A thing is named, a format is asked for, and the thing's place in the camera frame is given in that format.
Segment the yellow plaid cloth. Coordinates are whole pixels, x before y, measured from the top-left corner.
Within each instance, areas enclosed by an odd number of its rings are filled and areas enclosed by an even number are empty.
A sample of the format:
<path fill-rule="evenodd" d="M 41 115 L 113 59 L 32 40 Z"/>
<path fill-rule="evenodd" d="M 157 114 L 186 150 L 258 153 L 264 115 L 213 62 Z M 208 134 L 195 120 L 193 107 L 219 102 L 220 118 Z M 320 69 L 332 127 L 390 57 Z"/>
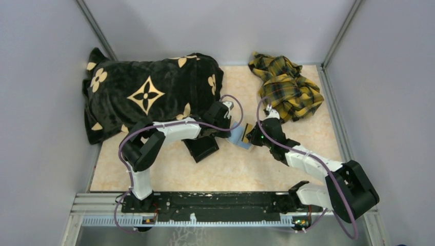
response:
<path fill-rule="evenodd" d="M 302 75 L 303 66 L 283 55 L 254 52 L 248 67 L 263 82 L 259 96 L 270 98 L 282 123 L 311 117 L 324 102 L 320 87 Z"/>

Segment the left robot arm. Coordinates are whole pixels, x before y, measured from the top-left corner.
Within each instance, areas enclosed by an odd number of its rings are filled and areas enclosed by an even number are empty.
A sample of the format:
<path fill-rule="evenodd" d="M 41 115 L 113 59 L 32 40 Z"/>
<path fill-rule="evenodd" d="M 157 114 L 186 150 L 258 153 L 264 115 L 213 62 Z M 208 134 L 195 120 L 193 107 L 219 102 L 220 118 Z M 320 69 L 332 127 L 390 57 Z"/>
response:
<path fill-rule="evenodd" d="M 195 162 L 216 152 L 216 137 L 230 137 L 233 102 L 215 101 L 203 115 L 169 122 L 141 121 L 122 140 L 118 157 L 127 167 L 130 188 L 123 199 L 127 212 L 148 212 L 154 205 L 150 168 L 161 148 L 182 141 Z"/>

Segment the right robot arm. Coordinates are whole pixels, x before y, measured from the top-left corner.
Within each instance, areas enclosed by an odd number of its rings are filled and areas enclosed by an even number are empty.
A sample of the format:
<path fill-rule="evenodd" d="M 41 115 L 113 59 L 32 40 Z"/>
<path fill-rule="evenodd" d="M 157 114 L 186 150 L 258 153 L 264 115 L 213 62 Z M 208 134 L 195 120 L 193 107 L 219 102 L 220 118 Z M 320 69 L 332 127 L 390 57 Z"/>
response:
<path fill-rule="evenodd" d="M 296 188 L 289 196 L 289 205 L 295 211 L 315 205 L 330 209 L 340 219 L 351 223 L 352 219 L 361 217 L 380 201 L 357 161 L 335 161 L 309 151 L 299 142 L 287 138 L 276 118 L 255 124 L 245 131 L 244 138 L 254 146 L 266 146 L 275 160 L 323 182 L 323 185 L 308 182 Z"/>

